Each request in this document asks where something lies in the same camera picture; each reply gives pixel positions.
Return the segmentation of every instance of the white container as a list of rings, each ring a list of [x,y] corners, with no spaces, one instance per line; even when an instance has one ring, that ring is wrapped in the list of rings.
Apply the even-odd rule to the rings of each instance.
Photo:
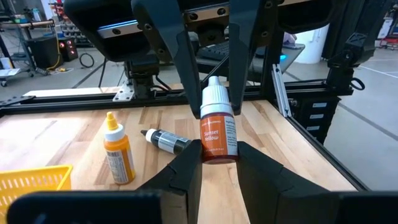
[[[321,60],[328,30],[329,24],[319,29],[296,34],[296,44],[304,44],[305,49],[294,62],[306,64],[318,63]]]
[[[384,18],[383,26],[381,27],[379,35],[377,36],[378,39],[383,39],[387,37],[393,21],[394,21],[393,18],[388,18],[388,17]]]

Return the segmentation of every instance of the floor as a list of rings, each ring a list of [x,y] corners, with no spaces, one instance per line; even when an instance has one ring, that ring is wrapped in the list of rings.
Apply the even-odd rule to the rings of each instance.
[[[15,34],[5,32],[1,35],[10,52],[21,50]],[[42,32],[34,33],[34,36],[40,35]],[[0,100],[31,90],[98,86],[104,57],[95,49],[79,49],[79,54],[82,53],[93,56],[95,64],[92,68],[83,68],[78,60],[74,60],[62,66],[73,69],[68,73],[33,78],[26,73],[19,74],[8,79],[8,87],[0,88]],[[84,57],[83,63],[90,64],[90,59]],[[102,86],[122,84],[122,72],[121,63],[108,62]],[[284,80],[326,78],[327,74],[325,62],[315,65],[294,63]],[[180,82],[173,67],[162,67],[159,77],[166,83]],[[355,77],[366,84],[366,89],[342,97],[325,147],[369,188],[398,190],[398,51],[377,49],[373,58],[356,69]]]

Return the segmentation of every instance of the white bottle cap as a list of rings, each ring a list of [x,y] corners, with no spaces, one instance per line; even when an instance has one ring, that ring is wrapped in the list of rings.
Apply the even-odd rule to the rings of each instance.
[[[118,124],[118,121],[116,121],[116,118],[113,116],[112,112],[106,113],[106,124],[106,141],[119,141],[124,138],[124,127],[123,125]]]
[[[209,78],[209,85],[202,91],[200,118],[217,112],[233,115],[232,107],[229,103],[228,91],[220,83],[218,77],[213,76]]]
[[[155,133],[155,131],[157,131],[156,129],[151,128],[150,130],[147,131],[147,133],[145,134],[145,139],[147,140],[147,142],[151,142],[150,139],[152,137],[152,135]]]

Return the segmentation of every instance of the wooden table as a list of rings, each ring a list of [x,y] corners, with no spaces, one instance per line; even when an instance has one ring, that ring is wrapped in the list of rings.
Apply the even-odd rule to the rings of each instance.
[[[115,90],[117,88],[71,91]],[[48,95],[46,91],[35,94]],[[190,139],[200,137],[199,121],[188,105],[111,110],[126,128],[137,172],[132,183],[118,186],[113,182],[103,148],[107,111],[1,118],[0,170],[72,164],[73,190],[134,190],[175,157],[146,142],[140,130],[161,128]],[[268,101],[245,101],[242,114],[235,118],[239,141],[246,141],[286,168],[329,190],[355,190]],[[236,164],[203,165],[198,222],[217,223],[217,220],[249,223]]]

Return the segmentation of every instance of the yellow plastic crate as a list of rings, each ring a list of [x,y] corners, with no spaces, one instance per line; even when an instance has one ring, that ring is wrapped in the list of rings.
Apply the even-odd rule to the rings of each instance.
[[[0,223],[6,222],[7,209],[21,195],[41,190],[70,190],[72,166],[0,172]]]

